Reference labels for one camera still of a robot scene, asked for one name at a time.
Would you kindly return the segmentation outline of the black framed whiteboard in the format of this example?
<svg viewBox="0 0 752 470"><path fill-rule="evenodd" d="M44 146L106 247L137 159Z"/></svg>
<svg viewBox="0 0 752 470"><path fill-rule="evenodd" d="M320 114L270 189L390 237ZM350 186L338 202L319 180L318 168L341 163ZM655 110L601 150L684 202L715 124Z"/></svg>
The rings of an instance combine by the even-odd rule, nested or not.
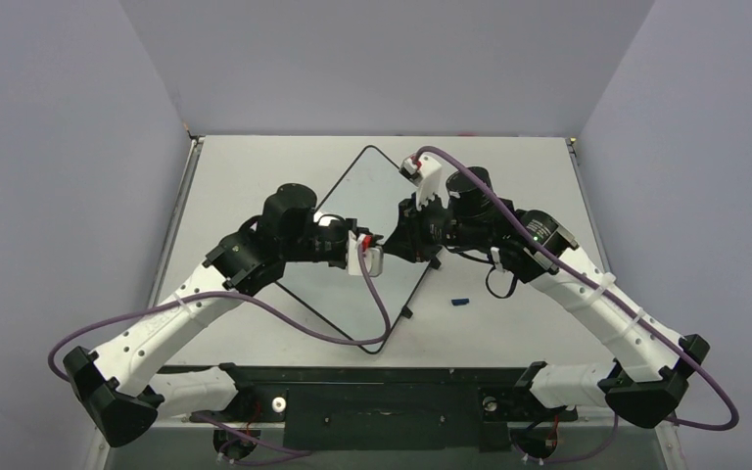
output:
<svg viewBox="0 0 752 470"><path fill-rule="evenodd" d="M397 227L399 202L414 193L412 183L400 176L399 166L377 147L367 145L319 201L317 211L324 215L323 224L340 216L354 218L358 226L374 235L388 237ZM362 239L361 235L352 235L350 246L343 249L346 267L330 267L325 262L289 264L277 285L343 338L357 342L378 338L378 343L359 346L368 354L376 354L399 320L412 314L411 300L439 262L411 263L383 254L382 272L370 276L388 314L390 325L386 326L361 274L358 253L364 245Z"/></svg>

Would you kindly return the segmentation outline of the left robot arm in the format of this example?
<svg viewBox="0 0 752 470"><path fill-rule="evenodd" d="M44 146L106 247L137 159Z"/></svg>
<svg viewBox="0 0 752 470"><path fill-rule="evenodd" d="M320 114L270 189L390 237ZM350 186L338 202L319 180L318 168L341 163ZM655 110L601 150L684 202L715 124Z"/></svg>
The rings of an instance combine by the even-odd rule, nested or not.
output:
<svg viewBox="0 0 752 470"><path fill-rule="evenodd" d="M380 237L354 218L317 210L298 183L280 186L260 214L223 237L161 304L133 315L133 324L92 349L63 358L64 376L110 447L132 443L158 420L194 412L246 418L253 394L227 365L163 374L166 362L225 313L243 304L288 318L256 295L291 263L325 263L363 277L369 290L382 270Z"/></svg>

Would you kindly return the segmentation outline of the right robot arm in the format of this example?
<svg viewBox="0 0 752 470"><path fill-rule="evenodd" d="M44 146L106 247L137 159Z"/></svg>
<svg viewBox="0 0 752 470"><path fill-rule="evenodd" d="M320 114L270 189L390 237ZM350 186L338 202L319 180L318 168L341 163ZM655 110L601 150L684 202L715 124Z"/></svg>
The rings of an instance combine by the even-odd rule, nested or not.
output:
<svg viewBox="0 0 752 470"><path fill-rule="evenodd" d="M640 428L673 415L710 350L704 338L680 334L652 318L555 218L500 198L484 168L471 166L442 178L436 165L410 162L400 173L415 191L399 203L386 253L422 262L442 249L480 252L558 303L612 353L607 364L531 366L512 394L521 415L537 418L548 409L596 406Z"/></svg>

